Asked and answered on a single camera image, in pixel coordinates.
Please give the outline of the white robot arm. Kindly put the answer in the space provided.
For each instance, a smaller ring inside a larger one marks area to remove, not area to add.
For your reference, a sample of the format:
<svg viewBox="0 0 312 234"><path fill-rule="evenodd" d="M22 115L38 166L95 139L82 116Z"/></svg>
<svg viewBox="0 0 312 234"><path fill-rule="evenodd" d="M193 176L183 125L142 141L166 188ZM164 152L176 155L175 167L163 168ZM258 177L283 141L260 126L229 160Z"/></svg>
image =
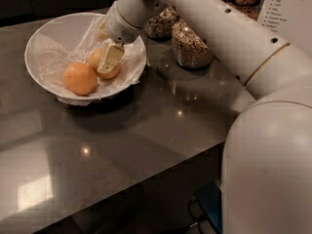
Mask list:
<svg viewBox="0 0 312 234"><path fill-rule="evenodd" d="M224 145L223 234L312 234L312 58L221 0L117 0L100 33L132 43L165 5L256 99Z"/></svg>

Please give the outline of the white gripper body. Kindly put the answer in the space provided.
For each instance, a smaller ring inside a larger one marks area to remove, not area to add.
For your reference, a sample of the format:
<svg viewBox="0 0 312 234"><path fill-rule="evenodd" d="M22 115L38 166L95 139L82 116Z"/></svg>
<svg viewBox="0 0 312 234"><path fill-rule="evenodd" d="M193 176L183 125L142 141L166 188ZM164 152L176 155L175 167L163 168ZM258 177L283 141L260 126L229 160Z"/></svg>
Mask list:
<svg viewBox="0 0 312 234"><path fill-rule="evenodd" d="M117 2L108 10L104 19L105 35L119 43L133 43L139 36L140 30L127 23L117 9Z"/></svg>

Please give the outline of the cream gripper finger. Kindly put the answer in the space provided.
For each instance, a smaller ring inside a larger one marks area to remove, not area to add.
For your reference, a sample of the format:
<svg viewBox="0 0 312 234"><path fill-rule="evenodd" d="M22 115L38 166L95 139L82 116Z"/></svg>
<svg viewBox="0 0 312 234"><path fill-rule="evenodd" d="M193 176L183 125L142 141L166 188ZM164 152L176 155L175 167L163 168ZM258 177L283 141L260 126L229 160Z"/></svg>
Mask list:
<svg viewBox="0 0 312 234"><path fill-rule="evenodd" d="M106 74L114 69L125 54L124 47L121 44L112 42L105 45L101 55L97 71Z"/></svg>
<svg viewBox="0 0 312 234"><path fill-rule="evenodd" d="M106 26L105 26L105 20L103 20L102 23L98 26L96 33L95 33L95 39L99 42L102 42L108 39Z"/></svg>

